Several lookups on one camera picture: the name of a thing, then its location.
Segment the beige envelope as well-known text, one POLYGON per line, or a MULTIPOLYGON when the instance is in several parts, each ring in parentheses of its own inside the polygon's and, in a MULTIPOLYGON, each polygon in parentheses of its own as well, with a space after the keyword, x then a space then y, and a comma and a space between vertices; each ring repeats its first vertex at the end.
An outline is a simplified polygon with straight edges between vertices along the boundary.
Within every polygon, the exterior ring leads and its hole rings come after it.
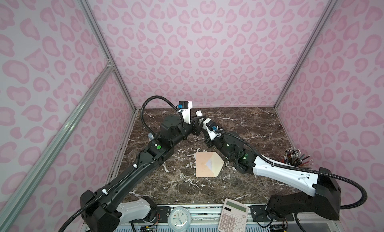
POLYGON ((197 178, 215 178, 224 165, 224 160, 216 152, 197 152, 195 159, 197 178))

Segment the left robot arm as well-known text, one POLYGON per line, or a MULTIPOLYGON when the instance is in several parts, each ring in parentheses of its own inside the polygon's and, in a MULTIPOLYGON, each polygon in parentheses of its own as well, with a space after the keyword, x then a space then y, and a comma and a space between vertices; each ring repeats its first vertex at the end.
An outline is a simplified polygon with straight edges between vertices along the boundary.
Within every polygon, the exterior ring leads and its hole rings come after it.
POLYGON ((144 220, 152 223, 157 205, 148 196, 134 201, 128 209, 120 204, 127 194, 146 176, 161 166, 175 152, 175 146, 191 134, 209 136, 217 130, 215 123, 204 116, 193 117, 191 123, 182 123, 178 116, 167 116, 160 132, 137 154, 135 162, 111 182, 94 193, 81 196, 82 219, 91 232, 113 232, 121 222, 144 220))

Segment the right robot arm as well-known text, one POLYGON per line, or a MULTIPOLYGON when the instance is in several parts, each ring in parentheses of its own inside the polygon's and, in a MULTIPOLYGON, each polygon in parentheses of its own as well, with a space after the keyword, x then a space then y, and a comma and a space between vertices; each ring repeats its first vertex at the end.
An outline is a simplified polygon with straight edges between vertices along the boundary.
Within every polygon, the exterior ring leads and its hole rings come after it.
POLYGON ((290 195, 272 195, 266 211, 277 217, 294 213, 315 213, 325 219, 337 221, 341 210, 341 189, 336 179, 325 176, 327 169, 318 174, 280 168, 281 163, 265 162, 238 139, 238 135, 203 133, 208 147, 216 147, 241 174, 267 177, 289 185, 299 192, 290 195))

